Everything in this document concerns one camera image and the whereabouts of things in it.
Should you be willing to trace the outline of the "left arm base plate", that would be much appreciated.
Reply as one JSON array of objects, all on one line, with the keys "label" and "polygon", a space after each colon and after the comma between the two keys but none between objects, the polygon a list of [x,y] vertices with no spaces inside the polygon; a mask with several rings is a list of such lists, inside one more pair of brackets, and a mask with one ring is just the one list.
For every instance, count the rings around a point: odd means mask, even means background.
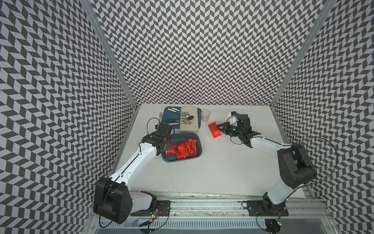
[{"label": "left arm base plate", "polygon": [[158,208],[161,209],[162,217],[167,217],[169,215],[171,201],[170,200],[160,200],[156,203],[152,203],[150,208],[147,210],[141,210],[138,212],[131,213],[131,216],[139,216],[139,217],[151,217],[152,214],[156,212]]}]

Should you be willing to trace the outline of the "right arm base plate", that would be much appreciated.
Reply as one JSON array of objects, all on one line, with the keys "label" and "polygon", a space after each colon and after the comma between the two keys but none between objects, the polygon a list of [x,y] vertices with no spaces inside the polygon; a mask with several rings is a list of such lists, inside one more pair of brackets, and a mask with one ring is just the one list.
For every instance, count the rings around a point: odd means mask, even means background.
[{"label": "right arm base plate", "polygon": [[244,203],[246,204],[246,208],[248,209],[250,216],[257,216],[259,214],[265,216],[289,216],[289,212],[285,205],[285,202],[278,205],[274,205],[273,203],[267,200],[248,200]]}]

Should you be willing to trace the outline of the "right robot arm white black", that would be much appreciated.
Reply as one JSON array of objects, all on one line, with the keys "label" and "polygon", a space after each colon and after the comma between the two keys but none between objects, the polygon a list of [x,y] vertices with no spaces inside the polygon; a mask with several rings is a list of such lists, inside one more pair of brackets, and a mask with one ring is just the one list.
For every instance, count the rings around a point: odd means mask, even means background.
[{"label": "right robot arm white black", "polygon": [[265,152],[278,160],[280,180],[263,195],[262,214],[281,214],[286,208],[286,200],[317,177],[315,166],[303,145],[278,143],[266,138],[252,130],[247,114],[231,112],[226,122],[218,124],[217,128],[222,134],[237,137],[241,144]]}]

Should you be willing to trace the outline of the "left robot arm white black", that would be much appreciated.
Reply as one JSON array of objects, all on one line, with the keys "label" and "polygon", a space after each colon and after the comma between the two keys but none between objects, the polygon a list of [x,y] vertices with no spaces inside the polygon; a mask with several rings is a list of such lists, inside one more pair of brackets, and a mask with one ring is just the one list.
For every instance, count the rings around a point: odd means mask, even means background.
[{"label": "left robot arm white black", "polygon": [[160,124],[155,132],[142,138],[138,144],[139,148],[122,167],[95,183],[95,214],[118,224],[135,213],[150,215],[151,219],[160,214],[156,195],[149,192],[133,192],[131,188],[145,166],[165,151],[173,133],[171,126]]}]

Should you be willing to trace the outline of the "teal storage box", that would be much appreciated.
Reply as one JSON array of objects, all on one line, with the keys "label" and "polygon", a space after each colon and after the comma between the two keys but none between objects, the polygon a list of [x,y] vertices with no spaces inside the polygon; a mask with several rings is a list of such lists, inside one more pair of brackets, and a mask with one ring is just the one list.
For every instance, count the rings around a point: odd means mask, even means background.
[{"label": "teal storage box", "polygon": [[198,158],[202,155],[201,141],[196,133],[174,134],[166,143],[161,156],[167,163]]}]

